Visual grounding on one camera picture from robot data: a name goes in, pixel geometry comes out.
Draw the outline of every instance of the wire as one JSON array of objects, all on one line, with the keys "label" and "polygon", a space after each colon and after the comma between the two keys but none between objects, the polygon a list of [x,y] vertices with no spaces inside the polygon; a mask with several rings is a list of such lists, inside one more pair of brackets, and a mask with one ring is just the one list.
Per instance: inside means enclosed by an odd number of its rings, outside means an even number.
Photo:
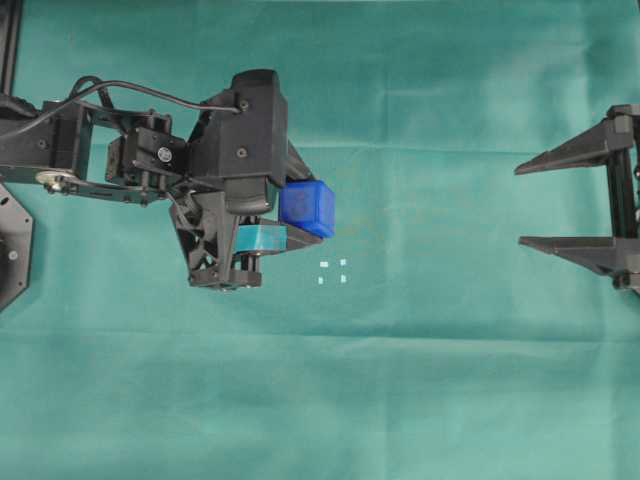
[{"label": "wire", "polygon": [[[92,82],[95,85],[96,83],[101,83],[102,79],[96,77],[95,75],[86,75],[84,77],[80,77],[78,80],[76,80],[76,83],[73,84],[71,92],[69,93],[69,97],[72,97],[76,93],[78,93],[80,87],[82,87],[87,82]],[[98,95],[100,96],[100,103],[103,107],[114,108],[113,102],[111,101],[111,97],[109,97],[109,92],[106,88],[101,88],[100,90],[98,90]]]},{"label": "wire", "polygon": [[124,82],[122,80],[107,80],[105,82],[95,83],[91,87],[85,88],[84,90],[79,91],[75,95],[68,97],[66,100],[63,100],[62,102],[60,102],[56,107],[46,111],[45,113],[40,115],[38,118],[25,123],[22,127],[17,128],[16,130],[11,130],[10,132],[3,133],[2,135],[0,135],[0,140],[6,140],[8,138],[15,137],[16,135],[20,135],[22,133],[28,132],[32,128],[40,125],[47,119],[53,117],[60,111],[64,110],[72,103],[77,102],[81,98],[84,98],[87,95],[90,95],[93,92],[103,89],[105,87],[120,87],[120,88],[129,89],[129,90],[134,90],[136,92],[144,93],[145,95],[150,95],[152,97],[161,98],[162,100],[175,103],[177,105],[180,105],[181,107],[191,108],[194,110],[240,113],[240,110],[238,110],[236,107],[223,107],[220,105],[207,105],[207,104],[201,104],[201,103],[193,103],[178,97],[174,97],[173,95],[169,95],[168,93],[164,93],[159,90],[155,90],[153,88],[143,87],[142,85],[137,85],[135,83]]}]

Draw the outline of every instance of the blue plastic block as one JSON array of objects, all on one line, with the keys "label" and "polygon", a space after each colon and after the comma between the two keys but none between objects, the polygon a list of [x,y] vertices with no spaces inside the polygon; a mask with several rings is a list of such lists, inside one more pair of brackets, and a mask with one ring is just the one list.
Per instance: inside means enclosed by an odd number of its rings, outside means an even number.
[{"label": "blue plastic block", "polygon": [[333,237],[335,194],[320,180],[288,183],[280,191],[278,218],[318,237]]},{"label": "blue plastic block", "polygon": [[236,235],[237,252],[254,250],[283,252],[287,249],[287,227],[284,225],[240,225]]}]

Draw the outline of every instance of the black mount plate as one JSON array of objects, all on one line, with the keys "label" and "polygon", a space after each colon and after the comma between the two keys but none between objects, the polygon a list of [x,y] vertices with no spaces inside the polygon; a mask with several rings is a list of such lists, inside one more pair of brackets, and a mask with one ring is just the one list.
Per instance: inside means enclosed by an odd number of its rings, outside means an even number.
[{"label": "black mount plate", "polygon": [[0,311],[29,285],[33,218],[0,183]]}]

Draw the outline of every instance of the blue cube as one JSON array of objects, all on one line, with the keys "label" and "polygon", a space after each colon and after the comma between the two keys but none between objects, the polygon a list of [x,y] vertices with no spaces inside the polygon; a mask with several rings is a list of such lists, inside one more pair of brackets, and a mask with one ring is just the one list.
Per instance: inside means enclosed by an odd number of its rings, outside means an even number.
[{"label": "blue cube", "polygon": [[278,218],[318,237],[333,237],[335,194],[320,180],[288,183],[280,191]]}]

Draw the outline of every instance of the green backdrop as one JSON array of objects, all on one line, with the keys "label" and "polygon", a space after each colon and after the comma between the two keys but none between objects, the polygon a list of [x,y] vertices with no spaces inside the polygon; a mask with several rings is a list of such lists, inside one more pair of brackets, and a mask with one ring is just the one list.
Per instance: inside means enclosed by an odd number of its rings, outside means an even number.
[{"label": "green backdrop", "polygon": [[640,299],[517,245],[607,235],[604,169],[513,176],[640,101],[637,10],[25,0],[14,93],[37,105],[84,74],[201,100],[276,69],[337,234],[220,294],[187,286],[166,203],[10,185],[37,223],[0,318],[0,478],[638,477]]}]

